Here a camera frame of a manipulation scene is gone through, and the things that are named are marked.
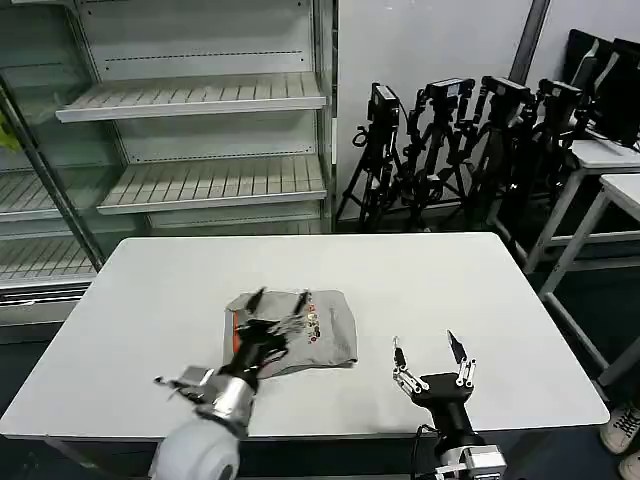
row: white wall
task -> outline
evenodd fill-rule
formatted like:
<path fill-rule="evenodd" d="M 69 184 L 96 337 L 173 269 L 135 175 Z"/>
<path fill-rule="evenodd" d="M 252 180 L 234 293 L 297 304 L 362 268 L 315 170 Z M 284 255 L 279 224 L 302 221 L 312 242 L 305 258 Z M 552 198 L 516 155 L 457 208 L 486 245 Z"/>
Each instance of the white wall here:
<path fill-rule="evenodd" d="M 571 29 L 598 37 L 640 42 L 638 0 L 552 0 L 527 79 L 537 87 L 542 78 L 560 77 Z"/>
<path fill-rule="evenodd" d="M 507 76 L 530 7 L 531 0 L 341 0 L 338 199 L 362 153 L 351 138 L 358 125 L 367 124 L 371 83 L 391 86 L 408 110 L 427 83 Z M 405 128 L 402 121 L 400 154 Z M 356 210 L 352 204 L 343 218 L 354 217 Z"/>

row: refrigerated display case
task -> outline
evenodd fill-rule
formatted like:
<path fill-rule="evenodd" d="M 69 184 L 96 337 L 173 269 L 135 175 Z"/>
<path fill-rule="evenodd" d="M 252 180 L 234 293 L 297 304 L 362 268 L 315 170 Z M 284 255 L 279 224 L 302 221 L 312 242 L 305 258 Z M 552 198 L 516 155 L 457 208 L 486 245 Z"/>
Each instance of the refrigerated display case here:
<path fill-rule="evenodd" d="M 41 150 L 59 168 L 60 181 L 81 208 L 97 192 L 81 178 L 95 178 L 104 161 L 91 148 L 89 130 L 63 131 L 55 111 L 80 81 L 79 70 L 56 28 L 55 11 L 20 9 L 0 2 L 0 305 L 25 302 L 24 293 L 52 298 L 53 290 L 78 293 L 99 265 L 73 235 L 20 142 L 19 128 L 39 139 Z M 42 35 L 42 45 L 36 38 Z M 17 126 L 15 111 L 22 122 Z"/>
<path fill-rule="evenodd" d="M 330 231 L 336 8 L 0 0 L 0 291 L 134 235 Z"/>
<path fill-rule="evenodd" d="M 132 234 L 330 230 L 332 0 L 13 3 L 57 15 L 86 72 L 47 110 L 75 143 L 44 161 L 105 257 Z M 95 135 L 76 169 L 72 129 Z"/>

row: white sneaker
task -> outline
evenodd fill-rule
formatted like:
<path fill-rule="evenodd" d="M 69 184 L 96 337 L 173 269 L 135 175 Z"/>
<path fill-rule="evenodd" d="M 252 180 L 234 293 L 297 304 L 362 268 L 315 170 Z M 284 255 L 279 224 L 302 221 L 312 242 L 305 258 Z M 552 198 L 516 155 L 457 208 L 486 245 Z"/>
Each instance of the white sneaker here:
<path fill-rule="evenodd" d="M 640 480 L 640 452 L 636 452 L 620 462 L 618 472 L 624 480 Z"/>
<path fill-rule="evenodd" d="M 611 412 L 609 423 L 600 427 L 600 439 L 611 453 L 620 454 L 629 448 L 638 431 L 640 410 L 631 406 L 616 408 Z"/>

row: table leg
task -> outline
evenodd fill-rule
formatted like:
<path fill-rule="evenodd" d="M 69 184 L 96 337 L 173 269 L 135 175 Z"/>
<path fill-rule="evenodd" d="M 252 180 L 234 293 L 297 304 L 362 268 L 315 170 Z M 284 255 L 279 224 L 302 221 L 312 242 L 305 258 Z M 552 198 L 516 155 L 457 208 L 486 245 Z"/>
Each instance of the table leg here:
<path fill-rule="evenodd" d="M 74 461 L 75 463 L 81 465 L 87 470 L 91 470 L 93 473 L 98 474 L 104 479 L 108 480 L 148 480 L 149 477 L 125 477 L 123 475 L 119 475 L 117 473 L 109 472 L 104 468 L 97 465 L 93 460 L 89 459 L 86 455 L 82 454 L 78 449 L 72 446 L 73 442 L 65 442 L 62 440 L 58 440 L 56 438 L 48 437 L 44 441 L 47 445 L 52 448 L 55 448 L 60 453 L 62 453 L 68 459 Z"/>
<path fill-rule="evenodd" d="M 602 374 L 598 377 L 598 383 L 603 387 L 611 385 L 620 376 L 626 373 L 631 367 L 633 367 L 640 360 L 640 338 L 637 338 L 635 342 L 627 348 L 622 355 L 620 355 L 615 362 L 611 364 Z"/>
<path fill-rule="evenodd" d="M 502 207 L 502 199 L 494 200 L 491 204 L 491 208 L 489 208 L 489 214 L 487 215 L 487 223 L 492 225 L 493 222 L 498 218 L 498 213 L 500 213 L 500 208 Z"/>
<path fill-rule="evenodd" d="M 502 241 L 507 244 L 508 247 L 513 248 L 513 254 L 516 256 L 516 260 L 518 265 L 524 265 L 527 261 L 527 252 L 525 252 L 522 245 L 518 243 L 518 241 L 511 236 L 511 232 L 507 229 L 507 227 L 500 221 L 499 218 L 493 219 L 493 226 L 498 231 L 498 234 L 502 238 Z"/>
<path fill-rule="evenodd" d="M 553 212 L 551 212 L 549 220 L 545 224 L 536 244 L 529 253 L 527 263 L 523 269 L 524 273 L 529 274 L 535 271 L 538 263 L 540 262 L 540 258 L 542 258 L 542 255 L 544 254 L 545 248 L 547 248 L 549 241 L 553 238 L 553 234 L 556 233 L 556 230 L 560 226 L 560 222 L 562 222 L 564 215 L 567 213 L 567 209 L 569 208 L 569 205 L 571 205 L 573 198 L 576 196 L 584 177 L 585 172 L 583 169 L 576 170 L 569 177 L 567 184 L 562 190 L 560 198 L 556 202 L 556 206 L 553 208 Z"/>
<path fill-rule="evenodd" d="M 609 202 L 610 200 L 607 197 L 605 191 L 600 190 L 600 193 L 591 204 L 589 211 L 582 220 L 582 223 L 578 227 L 578 230 L 573 236 L 573 239 L 569 242 L 567 248 L 565 248 L 562 256 L 560 257 L 560 260 L 558 260 L 556 266 L 553 267 L 551 275 L 549 275 L 549 278 L 547 278 L 547 281 L 542 286 L 542 289 L 540 289 L 540 298 L 542 300 L 544 300 L 547 294 L 553 293 L 553 291 L 562 280 L 562 277 L 564 277 L 565 273 L 567 273 L 567 270 L 569 269 L 569 267 L 571 267 L 571 264 L 578 256 L 578 253 L 582 249 L 582 246 L 589 238 L 589 234 L 593 231 L 596 224 L 602 217 L 602 214 L 609 205 Z"/>
<path fill-rule="evenodd" d="M 587 352 L 593 358 L 593 361 L 598 364 L 598 366 L 605 370 L 609 368 L 609 362 L 604 358 L 604 355 L 600 353 L 598 347 L 596 347 L 595 343 L 591 341 L 589 336 L 582 330 L 582 327 L 578 325 L 578 322 L 573 318 L 573 316 L 564 308 L 564 305 L 560 303 L 560 300 L 556 298 L 553 293 L 547 293 L 543 298 L 541 298 L 542 302 L 547 306 L 548 309 L 552 309 L 556 315 L 558 315 L 564 323 L 571 329 L 573 334 L 578 338 L 578 340 L 582 343 L 584 348 L 586 348 Z"/>

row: cable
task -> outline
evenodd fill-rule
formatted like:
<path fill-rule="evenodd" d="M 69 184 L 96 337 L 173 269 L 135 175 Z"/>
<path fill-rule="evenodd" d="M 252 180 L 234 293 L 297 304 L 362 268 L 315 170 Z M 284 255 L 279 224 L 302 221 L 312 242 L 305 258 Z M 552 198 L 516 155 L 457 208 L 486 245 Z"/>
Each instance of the cable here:
<path fill-rule="evenodd" d="M 398 95 L 396 95 L 396 92 L 394 92 L 393 89 L 390 86 L 387 85 L 387 88 L 398 99 L 398 103 L 400 104 L 400 108 L 402 109 L 402 113 L 404 114 L 404 121 L 409 123 L 409 115 L 407 115 L 407 111 L 404 109 L 404 105 L 402 104 L 402 100 L 400 100 L 400 97 Z"/>
<path fill-rule="evenodd" d="M 436 434 L 440 433 L 438 432 L 438 430 L 427 424 L 420 425 L 418 427 L 418 430 L 416 430 L 416 434 L 413 437 L 413 449 L 411 450 L 411 466 L 409 470 L 409 478 L 411 480 L 416 480 L 416 457 L 418 456 L 418 446 L 420 445 L 420 438 L 422 437 L 422 434 L 425 430 Z"/>
<path fill-rule="evenodd" d="M 354 147 L 362 148 L 369 143 L 369 130 L 360 125 L 358 127 L 358 133 L 351 140 Z"/>

